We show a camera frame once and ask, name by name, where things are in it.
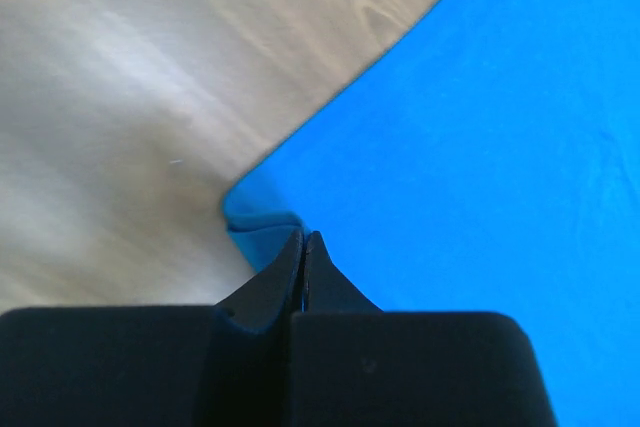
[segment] wood grain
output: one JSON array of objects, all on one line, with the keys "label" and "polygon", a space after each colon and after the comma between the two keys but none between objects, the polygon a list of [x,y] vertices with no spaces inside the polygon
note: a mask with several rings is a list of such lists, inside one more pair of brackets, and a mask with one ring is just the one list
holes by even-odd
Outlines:
[{"label": "wood grain", "polygon": [[0,311],[215,302],[221,195],[436,0],[0,0]]}]

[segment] black plastic part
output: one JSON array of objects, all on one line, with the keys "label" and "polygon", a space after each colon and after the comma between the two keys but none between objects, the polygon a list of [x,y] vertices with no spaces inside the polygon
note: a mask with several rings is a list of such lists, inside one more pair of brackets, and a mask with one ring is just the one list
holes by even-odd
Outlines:
[{"label": "black plastic part", "polygon": [[192,425],[213,307],[0,317],[0,426]]},{"label": "black plastic part", "polygon": [[513,321],[382,313],[303,243],[215,306],[3,315],[0,426],[554,425]]},{"label": "black plastic part", "polygon": [[296,231],[216,306],[1,316],[0,426],[279,425],[302,252]]},{"label": "black plastic part", "polygon": [[303,298],[309,312],[380,312],[333,265],[320,232],[307,241]]},{"label": "black plastic part", "polygon": [[555,424],[527,336],[498,314],[296,314],[292,426]]}]

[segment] black object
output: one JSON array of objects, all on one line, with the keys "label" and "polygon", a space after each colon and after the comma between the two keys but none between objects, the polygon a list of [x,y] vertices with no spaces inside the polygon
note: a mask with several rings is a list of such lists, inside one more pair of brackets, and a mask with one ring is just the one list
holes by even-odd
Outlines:
[{"label": "black object", "polygon": [[522,330],[383,313],[320,234],[215,306],[0,317],[0,426],[555,425]]}]

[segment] wooden floor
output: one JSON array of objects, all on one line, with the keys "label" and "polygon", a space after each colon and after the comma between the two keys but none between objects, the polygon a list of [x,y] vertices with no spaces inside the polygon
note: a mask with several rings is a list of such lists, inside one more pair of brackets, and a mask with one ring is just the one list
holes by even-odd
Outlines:
[{"label": "wooden floor", "polygon": [[0,0],[0,312],[215,302],[233,181],[436,0]]}]

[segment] blue fabric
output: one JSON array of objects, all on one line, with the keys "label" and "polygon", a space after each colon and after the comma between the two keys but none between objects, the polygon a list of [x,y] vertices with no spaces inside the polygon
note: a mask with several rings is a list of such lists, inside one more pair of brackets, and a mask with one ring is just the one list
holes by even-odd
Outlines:
[{"label": "blue fabric", "polygon": [[224,209],[256,269],[304,222],[383,309],[515,318],[563,425],[640,425],[640,0],[441,0]]}]

